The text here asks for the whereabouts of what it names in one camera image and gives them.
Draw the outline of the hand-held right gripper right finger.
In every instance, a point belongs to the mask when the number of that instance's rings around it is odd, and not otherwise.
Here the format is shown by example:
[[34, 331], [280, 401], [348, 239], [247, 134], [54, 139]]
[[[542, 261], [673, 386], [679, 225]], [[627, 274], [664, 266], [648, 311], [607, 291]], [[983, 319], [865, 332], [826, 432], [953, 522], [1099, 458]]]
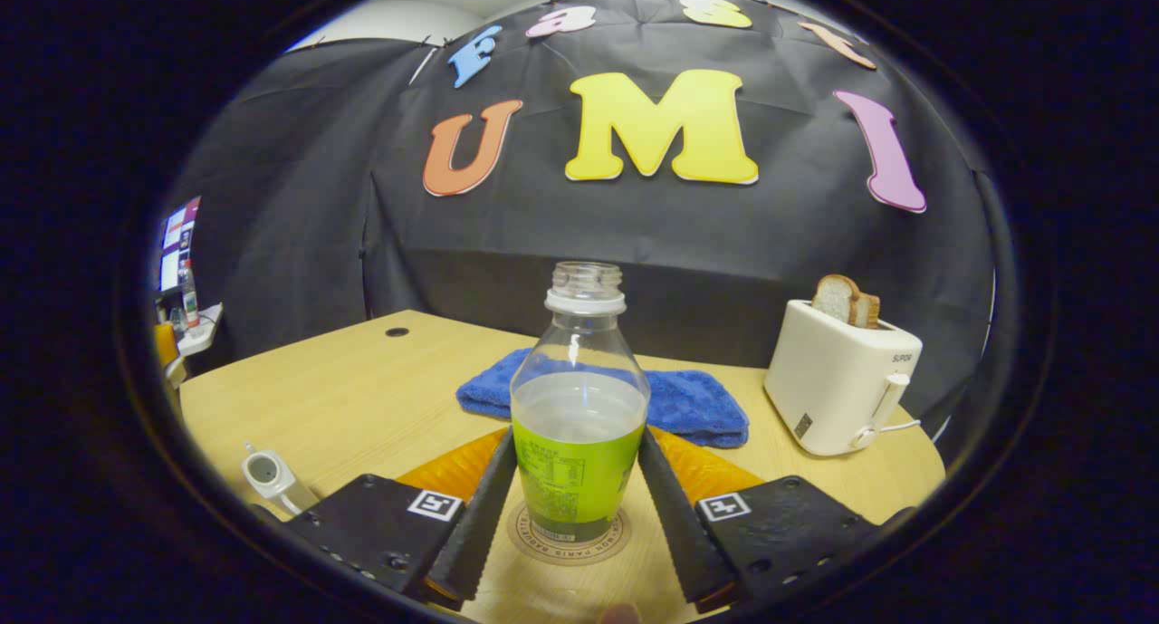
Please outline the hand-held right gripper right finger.
[[765, 481], [686, 438], [646, 427], [637, 463], [685, 600], [700, 614], [777, 605], [838, 571], [911, 515], [873, 523], [803, 476]]

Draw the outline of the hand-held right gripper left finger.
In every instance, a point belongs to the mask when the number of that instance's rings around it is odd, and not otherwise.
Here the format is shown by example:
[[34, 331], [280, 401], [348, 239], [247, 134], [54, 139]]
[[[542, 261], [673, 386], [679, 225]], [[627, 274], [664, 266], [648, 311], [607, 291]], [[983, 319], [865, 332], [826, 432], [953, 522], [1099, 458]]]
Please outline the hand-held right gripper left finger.
[[476, 596], [513, 471], [502, 427], [404, 476], [357, 476], [285, 528], [386, 590], [460, 607]]

